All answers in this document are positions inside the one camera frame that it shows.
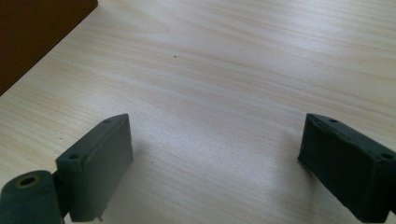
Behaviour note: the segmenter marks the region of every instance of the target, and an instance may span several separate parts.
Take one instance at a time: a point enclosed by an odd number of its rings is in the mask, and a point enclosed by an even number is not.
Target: wood grain
[[[297,156],[308,112],[395,149],[395,9],[100,1],[1,96],[0,183],[54,171],[97,122],[128,113],[134,163],[104,223],[360,223]]]
[[[0,95],[96,6],[96,0],[0,0]]]

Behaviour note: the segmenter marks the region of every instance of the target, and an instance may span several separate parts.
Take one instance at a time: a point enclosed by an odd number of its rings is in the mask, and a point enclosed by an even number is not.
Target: light wood surface
[[[99,1],[0,97],[0,184],[55,171],[99,121],[128,113],[134,163],[103,223],[360,223],[297,156],[308,112],[396,149],[395,9]]]

